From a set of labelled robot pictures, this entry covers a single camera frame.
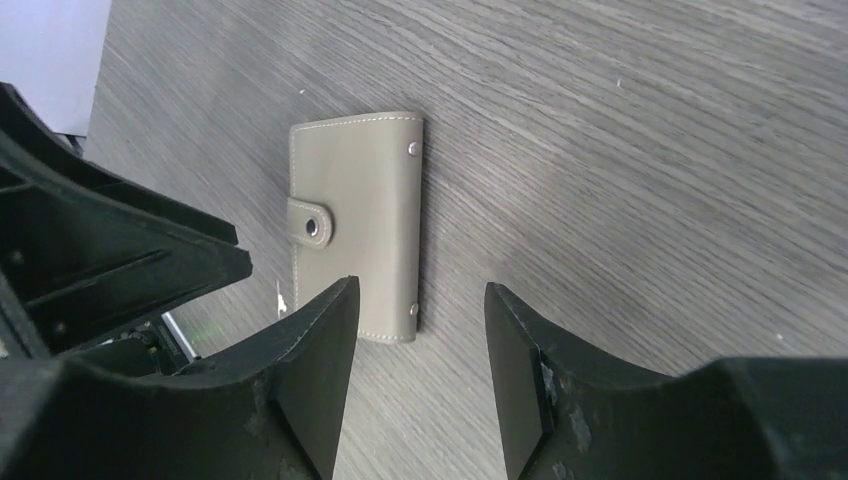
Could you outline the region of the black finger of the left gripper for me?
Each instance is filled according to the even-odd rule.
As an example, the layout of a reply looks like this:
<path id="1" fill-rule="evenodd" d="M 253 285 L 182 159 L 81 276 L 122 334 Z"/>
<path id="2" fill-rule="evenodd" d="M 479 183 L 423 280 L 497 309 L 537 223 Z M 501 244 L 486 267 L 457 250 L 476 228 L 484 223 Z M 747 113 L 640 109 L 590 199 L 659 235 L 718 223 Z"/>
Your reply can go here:
<path id="1" fill-rule="evenodd" d="M 249 277 L 235 227 L 89 162 L 1 87 L 1 344 L 49 358 Z"/>

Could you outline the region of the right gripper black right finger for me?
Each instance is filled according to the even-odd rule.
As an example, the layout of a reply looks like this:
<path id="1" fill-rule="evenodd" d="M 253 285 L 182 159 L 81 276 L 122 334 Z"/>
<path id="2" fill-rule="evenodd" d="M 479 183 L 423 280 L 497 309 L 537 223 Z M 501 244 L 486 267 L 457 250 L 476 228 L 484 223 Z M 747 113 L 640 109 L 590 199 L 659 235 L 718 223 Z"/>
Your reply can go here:
<path id="1" fill-rule="evenodd" d="M 843 479 L 847 362 L 723 357 L 679 377 L 609 354 L 489 283 L 511 479 Z"/>

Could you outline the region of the grey leather card holder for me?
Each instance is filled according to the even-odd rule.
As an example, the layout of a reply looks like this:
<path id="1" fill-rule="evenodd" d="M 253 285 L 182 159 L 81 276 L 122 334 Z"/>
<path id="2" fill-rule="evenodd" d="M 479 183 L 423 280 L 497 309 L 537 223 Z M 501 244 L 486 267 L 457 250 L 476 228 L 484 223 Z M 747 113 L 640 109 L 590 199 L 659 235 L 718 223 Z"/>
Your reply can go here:
<path id="1" fill-rule="evenodd" d="M 424 118 L 389 111 L 294 125 L 287 226 L 293 304 L 359 279 L 359 337 L 417 335 Z"/>

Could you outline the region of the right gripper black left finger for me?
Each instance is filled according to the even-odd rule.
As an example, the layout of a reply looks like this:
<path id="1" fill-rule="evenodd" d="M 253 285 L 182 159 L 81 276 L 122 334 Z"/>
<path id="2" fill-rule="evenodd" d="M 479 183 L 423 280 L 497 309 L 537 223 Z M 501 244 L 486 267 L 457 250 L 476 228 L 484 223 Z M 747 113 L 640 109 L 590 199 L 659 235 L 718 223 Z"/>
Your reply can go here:
<path id="1" fill-rule="evenodd" d="M 177 372 L 138 340 L 1 364 L 5 479 L 328 479 L 360 285 Z"/>

